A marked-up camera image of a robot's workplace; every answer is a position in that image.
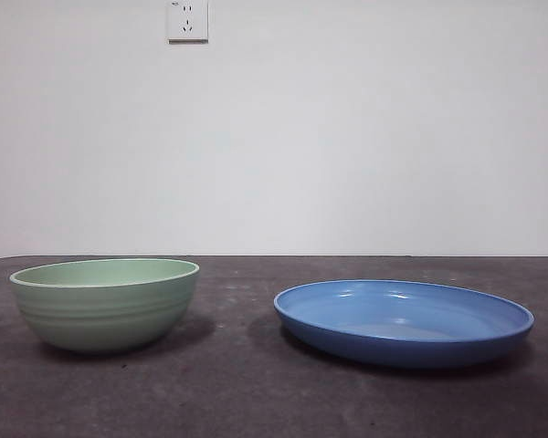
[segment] shallow dish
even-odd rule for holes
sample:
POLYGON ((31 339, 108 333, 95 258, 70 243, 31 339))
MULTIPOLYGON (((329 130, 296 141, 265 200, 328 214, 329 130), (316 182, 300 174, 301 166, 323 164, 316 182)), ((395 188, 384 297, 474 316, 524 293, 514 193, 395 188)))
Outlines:
POLYGON ((10 281, 20 313, 41 339, 106 353, 168 332, 186 311, 198 271, 172 259, 86 260, 31 267, 10 281))
POLYGON ((331 354, 401 368, 453 368, 517 347, 533 325, 526 308, 460 287, 340 280, 281 292, 274 307, 297 338, 331 354))

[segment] green bowl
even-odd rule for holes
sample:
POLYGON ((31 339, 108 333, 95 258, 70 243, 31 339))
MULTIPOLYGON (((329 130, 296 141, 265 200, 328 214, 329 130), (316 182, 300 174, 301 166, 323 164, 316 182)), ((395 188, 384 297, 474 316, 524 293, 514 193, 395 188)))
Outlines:
POLYGON ((183 316, 199 266, 120 258, 31 267, 10 276, 16 303, 45 342, 84 353, 133 349, 183 316))

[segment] table surface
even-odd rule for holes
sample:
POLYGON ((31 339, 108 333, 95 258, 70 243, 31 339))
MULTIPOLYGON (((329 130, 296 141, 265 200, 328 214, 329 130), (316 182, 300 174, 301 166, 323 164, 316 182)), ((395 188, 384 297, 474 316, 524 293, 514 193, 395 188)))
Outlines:
POLYGON ((187 256, 191 307, 163 339, 89 357, 41 343, 8 289, 18 269, 103 257, 0 259, 0 438, 548 437, 548 257, 187 256), (312 349, 272 298, 302 283, 393 278, 469 287, 529 308, 511 355, 392 370, 312 349))

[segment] electrical outlet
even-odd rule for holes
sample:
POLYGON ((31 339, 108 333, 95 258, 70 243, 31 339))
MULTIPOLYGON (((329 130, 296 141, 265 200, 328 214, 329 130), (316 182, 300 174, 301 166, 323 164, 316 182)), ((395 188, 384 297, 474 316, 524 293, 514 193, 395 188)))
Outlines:
POLYGON ((167 6, 169 43, 208 41, 208 18, 208 0, 172 0, 167 6))

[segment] blue plate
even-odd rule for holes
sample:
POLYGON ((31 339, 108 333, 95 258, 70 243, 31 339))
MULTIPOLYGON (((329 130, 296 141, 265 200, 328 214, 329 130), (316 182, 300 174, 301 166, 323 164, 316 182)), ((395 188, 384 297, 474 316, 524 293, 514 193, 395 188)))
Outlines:
POLYGON ((340 280, 285 290, 274 299, 297 338, 351 360, 401 368, 453 368, 517 347, 532 313, 460 287, 392 280, 340 280))

